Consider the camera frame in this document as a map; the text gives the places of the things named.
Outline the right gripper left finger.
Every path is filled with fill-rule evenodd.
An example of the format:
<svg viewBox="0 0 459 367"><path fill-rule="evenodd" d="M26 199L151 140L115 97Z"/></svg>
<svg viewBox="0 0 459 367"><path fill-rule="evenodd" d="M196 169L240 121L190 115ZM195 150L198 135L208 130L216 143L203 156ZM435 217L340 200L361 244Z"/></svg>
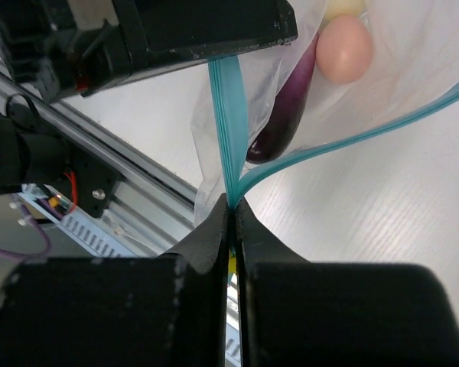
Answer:
<svg viewBox="0 0 459 367"><path fill-rule="evenodd" d="M0 366L222 366L227 240L221 196L155 258L49 258L0 287Z"/></svg>

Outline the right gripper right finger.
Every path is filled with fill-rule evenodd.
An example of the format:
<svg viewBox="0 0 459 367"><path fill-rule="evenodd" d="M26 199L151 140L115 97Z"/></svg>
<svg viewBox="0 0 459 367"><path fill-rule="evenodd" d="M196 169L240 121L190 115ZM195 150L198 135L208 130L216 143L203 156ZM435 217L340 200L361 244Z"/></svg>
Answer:
<svg viewBox="0 0 459 367"><path fill-rule="evenodd" d="M244 366L459 366L459 325L417 264L302 258L242 201L235 211Z"/></svg>

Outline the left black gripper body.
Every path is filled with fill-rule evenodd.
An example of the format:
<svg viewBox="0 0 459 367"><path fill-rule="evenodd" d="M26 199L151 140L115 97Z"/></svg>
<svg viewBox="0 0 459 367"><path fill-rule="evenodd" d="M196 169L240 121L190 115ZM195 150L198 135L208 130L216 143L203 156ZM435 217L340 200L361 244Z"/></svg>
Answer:
<svg viewBox="0 0 459 367"><path fill-rule="evenodd" d="M47 102L127 83L147 54L133 1L0 1L0 57Z"/></svg>

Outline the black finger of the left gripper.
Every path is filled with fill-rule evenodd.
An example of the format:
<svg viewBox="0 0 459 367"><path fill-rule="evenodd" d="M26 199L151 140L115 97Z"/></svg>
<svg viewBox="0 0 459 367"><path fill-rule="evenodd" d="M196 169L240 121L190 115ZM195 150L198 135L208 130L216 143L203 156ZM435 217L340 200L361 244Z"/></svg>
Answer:
<svg viewBox="0 0 459 367"><path fill-rule="evenodd" d="M169 73L298 36L287 1L116 1L114 8L135 73Z"/></svg>

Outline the purple eggplant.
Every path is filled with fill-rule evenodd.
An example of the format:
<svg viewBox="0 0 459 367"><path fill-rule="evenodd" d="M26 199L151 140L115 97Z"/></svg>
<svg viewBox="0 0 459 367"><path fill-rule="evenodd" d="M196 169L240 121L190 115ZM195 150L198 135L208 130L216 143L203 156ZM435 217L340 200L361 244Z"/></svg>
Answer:
<svg viewBox="0 0 459 367"><path fill-rule="evenodd" d="M280 89L269 121L246 153L250 164L264 164L283 155L291 144L304 114L316 63L316 35L304 52L290 77Z"/></svg>

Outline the cream white egg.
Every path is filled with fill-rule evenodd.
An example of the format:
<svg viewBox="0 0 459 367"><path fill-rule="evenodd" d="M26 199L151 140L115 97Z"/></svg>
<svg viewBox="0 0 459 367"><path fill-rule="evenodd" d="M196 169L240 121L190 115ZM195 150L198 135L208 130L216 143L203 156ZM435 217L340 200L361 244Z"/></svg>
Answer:
<svg viewBox="0 0 459 367"><path fill-rule="evenodd" d="M341 15L359 17L365 8L365 0L327 0L324 20L331 21Z"/></svg>

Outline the pink egg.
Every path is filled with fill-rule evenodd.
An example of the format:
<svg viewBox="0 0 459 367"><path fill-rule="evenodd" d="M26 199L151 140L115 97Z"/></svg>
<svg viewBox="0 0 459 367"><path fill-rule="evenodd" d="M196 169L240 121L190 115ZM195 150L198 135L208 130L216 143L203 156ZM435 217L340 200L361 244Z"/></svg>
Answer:
<svg viewBox="0 0 459 367"><path fill-rule="evenodd" d="M331 20L319 35L316 62L323 77L344 85L357 81L370 68L373 39L364 23L351 15Z"/></svg>

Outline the clear zip top bag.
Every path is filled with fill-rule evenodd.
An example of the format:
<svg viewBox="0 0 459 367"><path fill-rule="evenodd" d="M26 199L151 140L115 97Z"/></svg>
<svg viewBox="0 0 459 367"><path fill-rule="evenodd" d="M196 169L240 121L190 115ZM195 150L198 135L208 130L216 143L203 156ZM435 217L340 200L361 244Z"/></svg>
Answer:
<svg viewBox="0 0 459 367"><path fill-rule="evenodd" d="M337 85L315 71L289 145L273 158L251 159L270 123L277 95L326 24L325 1L294 1L296 41L212 62L191 129L203 175L195 223L221 194L235 206L256 184L309 158L410 125L459 100L459 1L368 1L359 18L371 35L371 67Z"/></svg>

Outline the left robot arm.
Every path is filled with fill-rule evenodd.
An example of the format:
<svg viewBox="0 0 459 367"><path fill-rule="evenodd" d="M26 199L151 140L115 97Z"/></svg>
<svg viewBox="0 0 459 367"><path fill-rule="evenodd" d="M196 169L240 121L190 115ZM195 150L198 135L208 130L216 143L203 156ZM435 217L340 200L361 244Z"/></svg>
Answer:
<svg viewBox="0 0 459 367"><path fill-rule="evenodd" d="M28 184L81 204L135 166L54 104L294 41L287 1L0 1L0 194Z"/></svg>

